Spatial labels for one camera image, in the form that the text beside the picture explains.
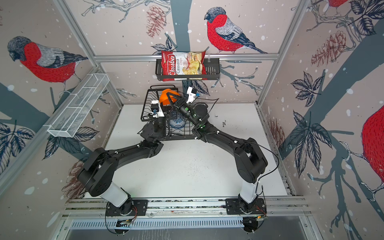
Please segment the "blue floral ceramic bowl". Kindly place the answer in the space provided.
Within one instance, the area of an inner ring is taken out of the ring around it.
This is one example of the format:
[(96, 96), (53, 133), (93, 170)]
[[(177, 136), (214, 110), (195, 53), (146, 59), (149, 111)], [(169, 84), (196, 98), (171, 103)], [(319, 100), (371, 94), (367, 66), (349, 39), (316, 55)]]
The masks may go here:
[(183, 118), (170, 119), (169, 122), (173, 129), (182, 129), (186, 125), (186, 121)]

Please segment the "black wire dish rack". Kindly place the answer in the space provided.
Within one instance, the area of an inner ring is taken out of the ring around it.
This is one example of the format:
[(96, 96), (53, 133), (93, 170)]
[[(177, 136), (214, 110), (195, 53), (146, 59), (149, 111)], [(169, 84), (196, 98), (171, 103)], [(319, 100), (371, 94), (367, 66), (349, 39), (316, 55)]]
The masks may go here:
[(141, 113), (146, 124), (138, 134), (148, 141), (192, 140), (194, 123), (177, 109), (178, 100), (188, 97), (174, 85), (154, 85), (147, 90)]

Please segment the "orange plastic bowl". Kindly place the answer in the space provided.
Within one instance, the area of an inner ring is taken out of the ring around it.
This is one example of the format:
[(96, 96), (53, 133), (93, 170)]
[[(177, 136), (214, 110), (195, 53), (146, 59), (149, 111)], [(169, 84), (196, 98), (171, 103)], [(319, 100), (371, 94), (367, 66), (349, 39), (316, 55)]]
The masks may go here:
[(178, 100), (176, 96), (180, 97), (181, 95), (177, 91), (165, 89), (162, 91), (162, 94), (159, 97), (159, 102), (163, 106), (169, 106), (171, 102), (174, 103)]

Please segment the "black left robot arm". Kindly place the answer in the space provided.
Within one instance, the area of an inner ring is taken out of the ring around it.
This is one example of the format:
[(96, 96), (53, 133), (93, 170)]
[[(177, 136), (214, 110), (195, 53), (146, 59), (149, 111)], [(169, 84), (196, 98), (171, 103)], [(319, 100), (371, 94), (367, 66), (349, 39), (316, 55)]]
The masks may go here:
[(114, 173), (127, 164), (156, 156), (164, 146), (161, 139), (166, 136), (166, 131), (164, 118), (152, 118), (139, 131), (143, 138), (140, 143), (117, 150), (96, 149), (84, 163), (77, 179), (92, 197), (101, 197), (120, 209), (123, 215), (128, 214), (132, 197), (113, 182)]

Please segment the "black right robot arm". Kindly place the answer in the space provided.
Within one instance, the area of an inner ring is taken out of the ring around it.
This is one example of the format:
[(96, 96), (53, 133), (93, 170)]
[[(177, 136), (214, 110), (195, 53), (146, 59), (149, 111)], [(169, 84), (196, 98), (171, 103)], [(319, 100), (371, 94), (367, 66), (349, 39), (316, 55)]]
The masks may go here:
[(243, 179), (235, 209), (244, 214), (252, 214), (257, 209), (258, 179), (268, 166), (257, 142), (252, 138), (244, 140), (233, 137), (209, 123), (208, 107), (205, 104), (191, 106), (186, 100), (179, 99), (173, 103), (173, 108), (194, 125), (193, 134), (196, 139), (213, 144), (234, 157), (237, 172)]

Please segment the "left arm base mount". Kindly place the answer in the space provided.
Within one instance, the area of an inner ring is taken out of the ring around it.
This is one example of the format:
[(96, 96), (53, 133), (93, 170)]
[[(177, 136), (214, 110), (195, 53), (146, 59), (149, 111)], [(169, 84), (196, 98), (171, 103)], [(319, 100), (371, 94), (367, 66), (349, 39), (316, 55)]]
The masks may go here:
[(148, 208), (148, 200), (128, 200), (121, 207), (116, 207), (111, 203), (107, 203), (106, 217), (141, 217), (146, 215)]

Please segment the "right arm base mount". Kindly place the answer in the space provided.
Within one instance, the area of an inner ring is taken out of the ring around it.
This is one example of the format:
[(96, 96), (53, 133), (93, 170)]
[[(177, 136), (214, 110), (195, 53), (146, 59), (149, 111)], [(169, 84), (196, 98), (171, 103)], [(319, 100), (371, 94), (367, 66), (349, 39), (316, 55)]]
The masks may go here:
[(226, 199), (225, 208), (228, 215), (261, 215), (267, 214), (264, 199), (256, 198), (251, 203), (245, 202), (242, 198)]

